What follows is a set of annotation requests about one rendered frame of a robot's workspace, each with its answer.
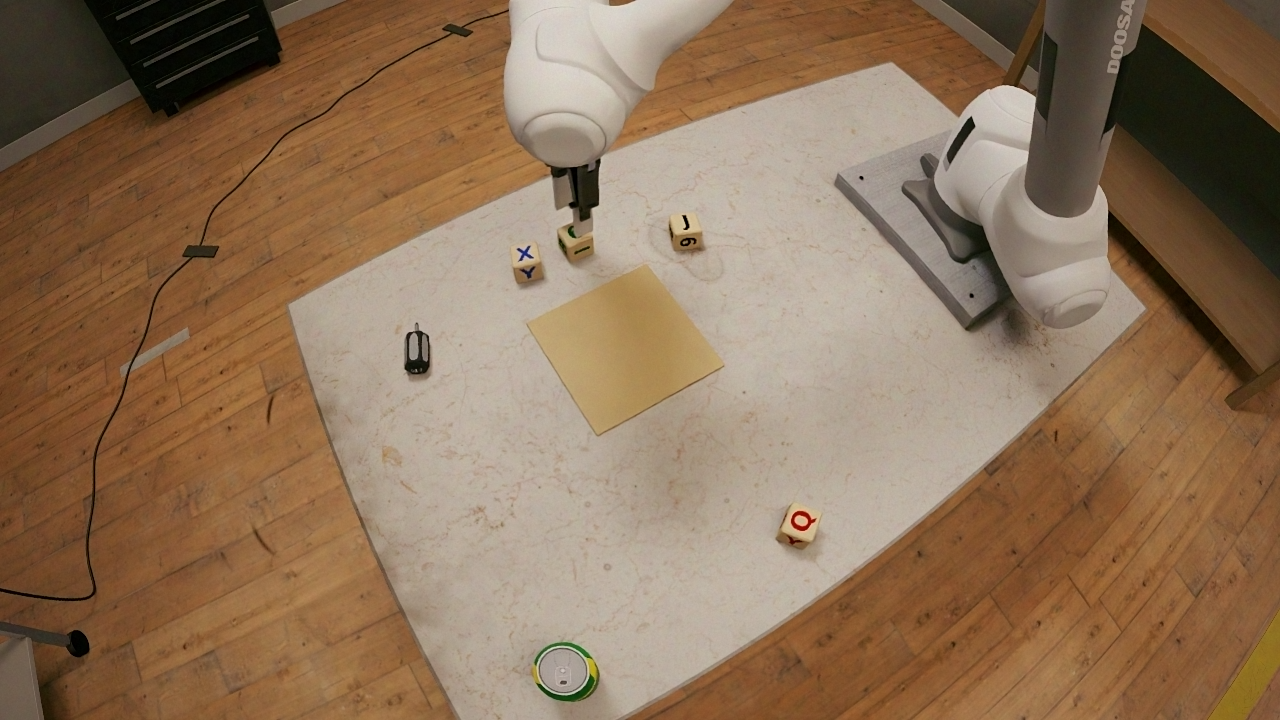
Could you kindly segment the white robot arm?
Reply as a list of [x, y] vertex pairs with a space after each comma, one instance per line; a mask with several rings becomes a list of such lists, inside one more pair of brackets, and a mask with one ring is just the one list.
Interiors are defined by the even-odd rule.
[[[509, 0], [504, 106], [516, 142], [550, 167], [596, 161], [666, 58], [731, 3]], [[1091, 319], [1108, 296], [1100, 177], [1146, 4], [1046, 0], [1036, 97], [986, 90], [940, 160], [922, 156], [928, 179], [901, 187], [955, 263], [992, 249], [1021, 307], [1053, 329]]]

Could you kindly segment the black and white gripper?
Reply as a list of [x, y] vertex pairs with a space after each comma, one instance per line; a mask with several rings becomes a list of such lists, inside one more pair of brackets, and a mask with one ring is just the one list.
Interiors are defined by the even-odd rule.
[[550, 176], [553, 176], [552, 186], [556, 210], [570, 206], [573, 214], [573, 234], [576, 238], [593, 231], [593, 208], [599, 206], [600, 164], [600, 158], [582, 167], [558, 168], [545, 164], [550, 167]]

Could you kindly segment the tan flat mat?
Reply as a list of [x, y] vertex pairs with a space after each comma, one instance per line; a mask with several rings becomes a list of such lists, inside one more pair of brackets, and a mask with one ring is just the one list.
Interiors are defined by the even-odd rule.
[[596, 436], [724, 366], [646, 264], [527, 325]]

